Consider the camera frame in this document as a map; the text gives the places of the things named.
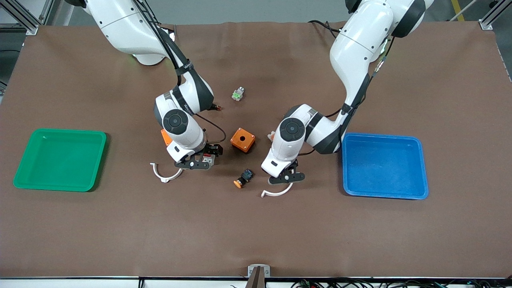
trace green plastic tray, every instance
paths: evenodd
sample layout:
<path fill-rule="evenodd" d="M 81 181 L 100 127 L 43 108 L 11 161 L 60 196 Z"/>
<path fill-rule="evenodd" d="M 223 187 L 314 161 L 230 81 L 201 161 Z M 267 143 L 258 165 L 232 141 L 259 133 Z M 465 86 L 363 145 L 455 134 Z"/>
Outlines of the green plastic tray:
<path fill-rule="evenodd" d="M 96 181 L 106 135 L 38 129 L 30 136 L 13 184 L 21 189 L 87 192 Z"/>

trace floor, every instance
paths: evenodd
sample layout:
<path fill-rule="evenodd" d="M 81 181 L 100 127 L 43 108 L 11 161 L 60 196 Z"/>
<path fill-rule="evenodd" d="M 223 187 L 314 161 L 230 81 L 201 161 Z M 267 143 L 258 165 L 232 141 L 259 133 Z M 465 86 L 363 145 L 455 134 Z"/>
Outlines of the floor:
<path fill-rule="evenodd" d="M 177 25 L 262 21 L 307 22 L 312 19 L 336 22 L 349 18 L 344 2 L 339 0 L 181 0 L 174 1 L 174 5 L 170 5 L 168 0 L 147 1 L 160 22 Z M 455 15 L 454 7 L 457 7 L 457 4 L 462 8 L 470 1 L 435 0 L 425 13 L 424 20 L 446 21 Z M 476 21 L 482 18 L 489 11 L 489 3 L 490 0 L 476 2 L 464 12 L 464 20 Z M 62 0 L 57 0 L 56 5 L 58 5 L 58 9 L 52 20 L 53 25 L 96 25 L 92 17 L 81 8 L 75 8 Z M 512 70 L 511 24 L 512 8 L 508 8 L 493 24 L 496 41 L 505 64 L 504 73 L 507 73 L 505 66 Z M 24 39 L 24 33 L 5 33 L 0 30 L 0 50 L 19 51 Z M 0 52 L 1 82 L 8 83 L 17 57 L 18 52 L 16 51 Z"/>

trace blue tray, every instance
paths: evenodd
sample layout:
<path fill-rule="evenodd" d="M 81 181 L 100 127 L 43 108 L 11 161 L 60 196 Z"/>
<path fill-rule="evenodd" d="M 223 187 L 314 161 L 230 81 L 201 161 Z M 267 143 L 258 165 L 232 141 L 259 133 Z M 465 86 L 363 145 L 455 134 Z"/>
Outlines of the blue tray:
<path fill-rule="evenodd" d="M 348 194 L 417 200 L 428 196 L 417 138 L 347 133 L 342 150 L 343 187 Z"/>

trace orange object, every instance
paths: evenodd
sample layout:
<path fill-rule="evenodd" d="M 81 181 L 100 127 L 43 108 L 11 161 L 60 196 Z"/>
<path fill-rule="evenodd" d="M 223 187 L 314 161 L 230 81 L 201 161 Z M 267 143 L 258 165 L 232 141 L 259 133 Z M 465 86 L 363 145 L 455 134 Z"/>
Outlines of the orange object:
<path fill-rule="evenodd" d="M 256 138 L 254 135 L 243 130 L 242 128 L 238 128 L 238 130 L 231 138 L 231 144 L 247 153 L 249 149 L 251 149 L 251 146 L 254 144 L 255 140 Z"/>
<path fill-rule="evenodd" d="M 162 137 L 163 137 L 163 140 L 165 141 L 165 145 L 166 146 L 169 146 L 169 144 L 173 141 L 169 135 L 167 134 L 167 132 L 165 131 L 165 129 L 162 129 L 160 130 L 160 132 L 162 133 Z"/>

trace brown table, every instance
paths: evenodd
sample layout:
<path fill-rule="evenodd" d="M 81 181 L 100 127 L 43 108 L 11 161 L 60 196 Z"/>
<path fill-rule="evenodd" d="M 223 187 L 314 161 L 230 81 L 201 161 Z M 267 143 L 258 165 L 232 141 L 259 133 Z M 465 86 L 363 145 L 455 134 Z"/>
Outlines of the brown table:
<path fill-rule="evenodd" d="M 423 144 L 423 201 L 348 196 L 338 154 L 300 158 L 306 181 L 281 197 L 259 169 L 274 130 L 306 102 L 340 107 L 333 38 L 313 24 L 179 26 L 177 42 L 222 112 L 202 115 L 228 138 L 257 137 L 248 155 L 223 143 L 210 171 L 176 168 L 153 116 L 175 85 L 169 61 L 138 64 L 97 27 L 40 27 L 0 105 L 0 275 L 506 277 L 512 270 L 512 85 L 494 34 L 477 23 L 423 23 L 397 39 L 349 131 L 412 135 Z M 231 99 L 243 86 L 241 102 Z M 220 133 L 199 121 L 210 139 Z M 37 128 L 108 133 L 91 193 L 19 190 L 12 179 Z M 245 168 L 256 176 L 239 190 Z"/>

